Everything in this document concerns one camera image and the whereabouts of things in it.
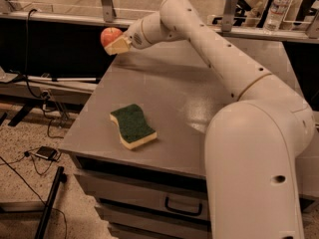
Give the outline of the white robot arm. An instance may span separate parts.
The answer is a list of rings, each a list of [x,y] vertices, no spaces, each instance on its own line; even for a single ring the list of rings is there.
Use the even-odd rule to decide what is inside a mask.
[[[178,39],[189,41],[232,97],[205,135],[212,238],[304,239],[295,159],[315,132],[304,98],[207,27],[188,0],[163,0],[127,31],[101,34],[110,55]]]

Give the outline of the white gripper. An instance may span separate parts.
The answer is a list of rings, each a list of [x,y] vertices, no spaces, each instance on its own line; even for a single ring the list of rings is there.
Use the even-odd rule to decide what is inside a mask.
[[[125,32],[125,36],[121,35],[117,38],[109,38],[104,45],[104,49],[108,55],[116,55],[128,52],[131,45],[137,49],[144,49],[148,46],[143,30],[143,20],[139,19],[134,22]]]

